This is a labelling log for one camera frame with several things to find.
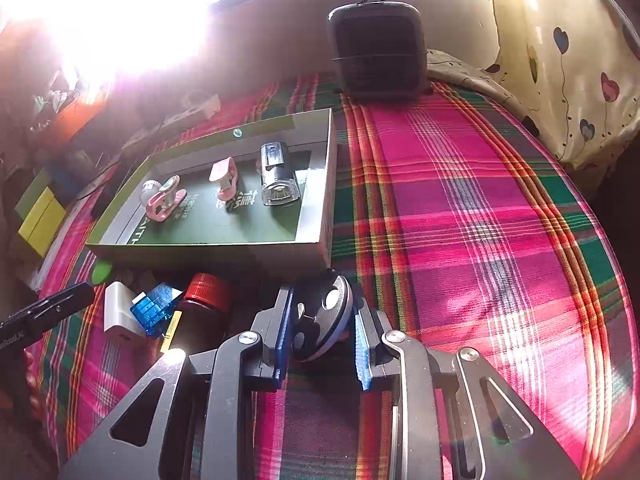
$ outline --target white power adapter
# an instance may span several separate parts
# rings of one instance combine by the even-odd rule
[[[131,313],[135,294],[120,282],[104,291],[104,333],[121,345],[138,346],[146,342],[145,331]]]

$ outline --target black speaker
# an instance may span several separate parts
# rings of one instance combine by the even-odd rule
[[[327,18],[341,90],[361,99],[403,99],[424,92],[427,53],[418,10],[401,2],[338,7]]]

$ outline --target red lid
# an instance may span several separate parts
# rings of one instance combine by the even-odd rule
[[[191,279],[184,297],[186,300],[197,301],[225,313],[231,308],[229,284],[204,272],[197,273]]]

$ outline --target plaid tablecloth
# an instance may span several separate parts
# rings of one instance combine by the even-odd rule
[[[635,419],[639,376],[625,283],[589,207],[544,148],[480,94],[434,83],[418,102],[366,106],[334,89],[321,76],[273,84],[174,142],[333,108],[334,266],[426,346],[478,348],[590,478]],[[66,234],[43,296],[89,275],[95,199]],[[61,463],[148,366],[105,339],[103,299],[100,286],[91,307],[32,349]],[[282,390],[258,396],[257,475],[386,478],[389,424],[389,395],[361,393],[353,365],[294,365]]]

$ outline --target wall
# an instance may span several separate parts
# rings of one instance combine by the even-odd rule
[[[251,0],[219,12],[212,18],[208,51],[180,68],[181,84],[173,88],[182,91],[199,80],[203,88],[233,96],[284,77],[332,70],[327,14],[357,1]],[[478,68],[495,61],[492,0],[401,1],[420,11],[428,48]]]

